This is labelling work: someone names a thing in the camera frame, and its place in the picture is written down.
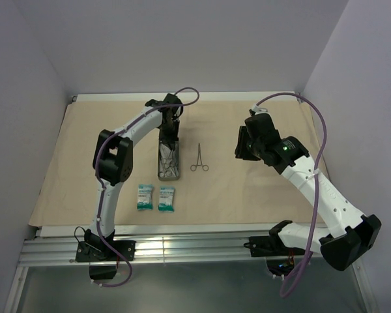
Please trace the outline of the steel hemostat forceps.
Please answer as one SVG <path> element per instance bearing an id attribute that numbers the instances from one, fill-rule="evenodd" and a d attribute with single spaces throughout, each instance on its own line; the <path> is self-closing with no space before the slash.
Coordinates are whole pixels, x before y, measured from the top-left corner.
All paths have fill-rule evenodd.
<path id="1" fill-rule="evenodd" d="M 203 171 L 208 171 L 209 166 L 203 163 L 202 155 L 201 155 L 201 144 L 197 145 L 197 160 L 195 164 L 190 166 L 191 171 L 197 171 L 198 168 L 201 168 Z"/>

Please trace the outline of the beige cloth wrap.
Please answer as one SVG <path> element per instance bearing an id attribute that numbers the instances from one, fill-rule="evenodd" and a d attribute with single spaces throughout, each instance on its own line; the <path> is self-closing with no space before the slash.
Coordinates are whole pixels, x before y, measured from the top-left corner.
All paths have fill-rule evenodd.
<path id="1" fill-rule="evenodd" d="M 99 133 L 123 126 L 143 109 L 142 102 L 76 102 L 66 110 L 55 151 L 29 224 L 88 225 L 98 201 L 92 167 Z M 239 127 L 249 116 L 250 102 L 201 101 L 186 107 L 179 127 L 180 177 L 174 212 L 138 211 L 139 184 L 152 184 L 159 199 L 164 182 L 157 176 L 158 131 L 134 148 L 132 174 L 124 183 L 115 222 L 118 225 L 185 225 L 309 222 L 312 206 L 276 171 L 262 163 L 235 158 Z M 190 166 L 201 144 L 208 171 Z"/>

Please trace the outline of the teal sterile packet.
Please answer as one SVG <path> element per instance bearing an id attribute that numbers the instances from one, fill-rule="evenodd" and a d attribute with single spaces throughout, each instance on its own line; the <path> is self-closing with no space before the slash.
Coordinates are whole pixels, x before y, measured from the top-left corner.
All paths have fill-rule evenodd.
<path id="1" fill-rule="evenodd" d="M 174 212 L 173 200 L 175 195 L 174 186 L 161 186 L 158 202 L 158 210 L 161 212 Z"/>
<path id="2" fill-rule="evenodd" d="M 153 193 L 152 184 L 139 184 L 138 186 L 138 196 L 137 196 L 137 210 L 153 210 L 152 202 L 152 193 Z"/>

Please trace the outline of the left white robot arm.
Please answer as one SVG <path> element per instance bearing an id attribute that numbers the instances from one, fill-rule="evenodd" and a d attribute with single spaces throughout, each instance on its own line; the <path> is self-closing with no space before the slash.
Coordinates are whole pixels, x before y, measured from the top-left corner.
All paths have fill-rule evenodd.
<path id="1" fill-rule="evenodd" d="M 102 130 L 98 136 L 93 168 L 100 186 L 98 207 L 84 240 L 98 260 L 109 259 L 114 252 L 115 211 L 124 182 L 134 164 L 134 147 L 148 133 L 159 130 L 157 174 L 160 180 L 180 177 L 179 117 L 184 104 L 176 94 L 161 101 L 151 99 L 133 120 L 114 131 Z"/>

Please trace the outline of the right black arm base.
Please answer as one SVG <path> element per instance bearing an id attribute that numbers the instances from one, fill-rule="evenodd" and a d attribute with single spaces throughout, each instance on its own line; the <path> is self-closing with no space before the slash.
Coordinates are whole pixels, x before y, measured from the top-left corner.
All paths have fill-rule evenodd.
<path id="1" fill-rule="evenodd" d="M 253 258 L 303 256 L 305 254 L 304 249 L 286 247 L 278 238 L 269 235 L 251 236 L 243 247 L 250 251 Z"/>

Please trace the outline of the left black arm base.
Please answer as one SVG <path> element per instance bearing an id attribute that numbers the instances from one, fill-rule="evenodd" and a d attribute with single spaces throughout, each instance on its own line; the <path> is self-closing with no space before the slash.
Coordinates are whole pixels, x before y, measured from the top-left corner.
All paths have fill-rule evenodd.
<path id="1" fill-rule="evenodd" d="M 136 242 L 132 240 L 114 241 L 113 247 L 128 261 L 134 259 Z M 75 261 L 89 264 L 89 276 L 94 280 L 111 280 L 117 274 L 121 258 L 107 246 L 103 251 L 96 250 L 85 241 L 78 243 Z"/>

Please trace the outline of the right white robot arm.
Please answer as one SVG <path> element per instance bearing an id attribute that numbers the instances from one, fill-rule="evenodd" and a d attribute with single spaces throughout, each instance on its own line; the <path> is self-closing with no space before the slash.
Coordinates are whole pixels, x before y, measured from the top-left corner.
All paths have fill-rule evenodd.
<path id="1" fill-rule="evenodd" d="M 236 158 L 262 160 L 287 179 L 312 204 L 326 226 L 313 232 L 310 250 L 344 271 L 372 248 L 381 229 L 376 215 L 366 216 L 314 168 L 309 151 L 295 137 L 281 138 L 268 113 L 252 112 L 239 128 Z"/>

